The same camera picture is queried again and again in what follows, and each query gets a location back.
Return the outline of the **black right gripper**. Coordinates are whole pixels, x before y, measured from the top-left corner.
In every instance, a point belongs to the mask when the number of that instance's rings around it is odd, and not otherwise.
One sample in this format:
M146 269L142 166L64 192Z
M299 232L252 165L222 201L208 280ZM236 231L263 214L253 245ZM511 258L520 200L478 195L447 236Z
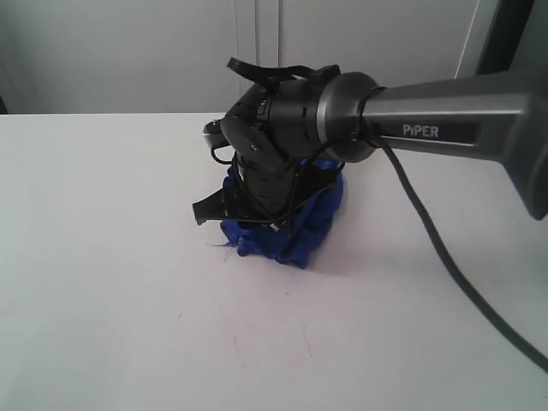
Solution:
M306 165L303 159L289 160L276 171L235 154L227 163L223 189L192 204L198 225L209 221L285 221L309 200L333 188L338 163L317 159Z

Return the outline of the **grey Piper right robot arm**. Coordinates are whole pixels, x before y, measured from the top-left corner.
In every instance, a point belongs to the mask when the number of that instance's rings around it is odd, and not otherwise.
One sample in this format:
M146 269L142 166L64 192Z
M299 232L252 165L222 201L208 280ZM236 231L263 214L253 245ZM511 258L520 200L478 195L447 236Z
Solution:
M528 213L547 213L547 78L505 72L382 87L362 73L253 85L205 126L212 149L231 146L234 182L193 206L197 223L287 223L335 171L382 144L500 163Z

